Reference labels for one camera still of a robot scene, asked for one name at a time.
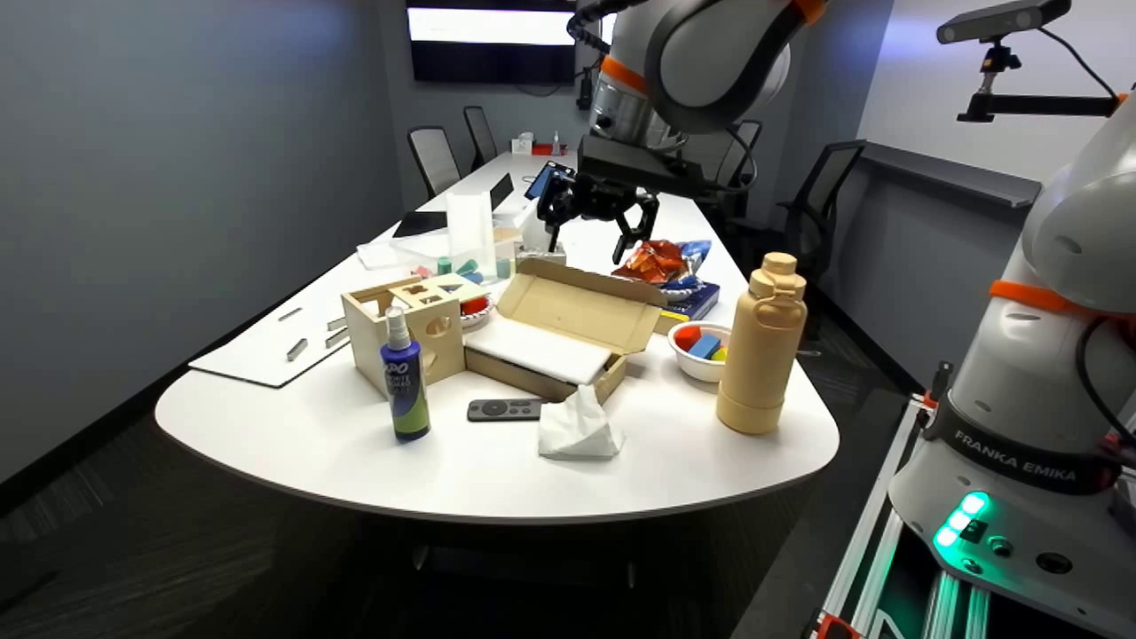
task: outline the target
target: tan bottle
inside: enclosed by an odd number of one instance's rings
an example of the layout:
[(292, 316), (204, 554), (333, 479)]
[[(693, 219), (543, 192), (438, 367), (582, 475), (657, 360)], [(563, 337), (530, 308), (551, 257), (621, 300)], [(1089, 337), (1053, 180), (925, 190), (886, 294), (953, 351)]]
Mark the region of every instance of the tan bottle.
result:
[(785, 382), (806, 332), (806, 278), (794, 257), (766, 253), (740, 300), (729, 337), (725, 377), (718, 382), (718, 420), (740, 435), (773, 435)]

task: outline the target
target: cup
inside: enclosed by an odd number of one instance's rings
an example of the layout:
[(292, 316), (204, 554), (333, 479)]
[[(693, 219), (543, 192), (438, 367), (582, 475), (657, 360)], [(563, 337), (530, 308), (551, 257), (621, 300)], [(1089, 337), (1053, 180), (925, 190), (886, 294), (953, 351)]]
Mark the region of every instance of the cup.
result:
[(479, 278), (496, 282), (495, 205), (486, 192), (447, 195), (450, 259), (471, 259)]
[(532, 130), (522, 130), (517, 139), (522, 139), (522, 156), (532, 156), (537, 135), (532, 135)]

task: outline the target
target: monitor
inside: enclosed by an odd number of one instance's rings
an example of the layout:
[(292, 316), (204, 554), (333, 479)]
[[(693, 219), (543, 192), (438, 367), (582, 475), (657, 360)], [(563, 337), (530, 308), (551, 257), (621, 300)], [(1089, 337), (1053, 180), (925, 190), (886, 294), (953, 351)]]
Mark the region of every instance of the monitor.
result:
[(419, 82), (570, 87), (570, 0), (404, 0)]

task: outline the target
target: plastic bottle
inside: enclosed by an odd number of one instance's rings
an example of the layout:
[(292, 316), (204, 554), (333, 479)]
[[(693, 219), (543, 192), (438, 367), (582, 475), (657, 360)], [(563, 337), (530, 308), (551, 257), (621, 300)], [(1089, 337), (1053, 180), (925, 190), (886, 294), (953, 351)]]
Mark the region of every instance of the plastic bottle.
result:
[(419, 342), (404, 328), (404, 316), (390, 316), (390, 342), (381, 347), (386, 369), (390, 420), (398, 442), (419, 442), (430, 435), (426, 377)]
[(740, 300), (718, 382), (718, 420), (729, 429), (779, 429), (806, 316), (806, 278), (794, 272), (794, 257), (766, 253), (763, 266), (750, 278), (750, 291)]

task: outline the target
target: gray wall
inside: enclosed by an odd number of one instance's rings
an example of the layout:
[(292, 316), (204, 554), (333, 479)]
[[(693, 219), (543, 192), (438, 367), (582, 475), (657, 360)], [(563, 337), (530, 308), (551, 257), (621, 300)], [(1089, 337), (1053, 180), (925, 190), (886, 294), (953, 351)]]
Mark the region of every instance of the gray wall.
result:
[(930, 382), (938, 361), (961, 367), (1037, 190), (870, 146), (843, 190), (820, 289), (890, 361)]
[(390, 223), (381, 9), (0, 3), (0, 479)]
[(895, 0), (826, 3), (820, 26), (794, 40), (794, 68), (763, 119), (750, 219), (780, 223), (826, 143), (856, 139)]
[(382, 29), (382, 80), (390, 87), (390, 123), (395, 148), (401, 172), (401, 205), (412, 210), (426, 204), (422, 175), (414, 172), (404, 130), (414, 123), (445, 123), (459, 156), (459, 167), (471, 165), (471, 139), (461, 120), (464, 104), (486, 108), (495, 139), (502, 153), (508, 139), (517, 130), (532, 130), (537, 139), (551, 139), (554, 130), (576, 146), (585, 130), (585, 113), (576, 110), (576, 87), (441, 87), (414, 82), (412, 46), (404, 32), (401, 0), (381, 0), (381, 29)]
[[(863, 139), (969, 167), (1046, 180), (1102, 128), (1103, 119), (998, 119), (955, 120), (980, 90), (985, 44), (942, 46), (932, 29), (993, 0), (898, 0), (884, 35), (882, 68), (860, 123)], [(1067, 40), (1118, 94), (1134, 87), (1134, 0), (1084, 0), (1046, 29)], [(1103, 96), (1093, 80), (1046, 35), (1014, 32), (1003, 46), (1024, 58), (993, 87), (1000, 96)]]

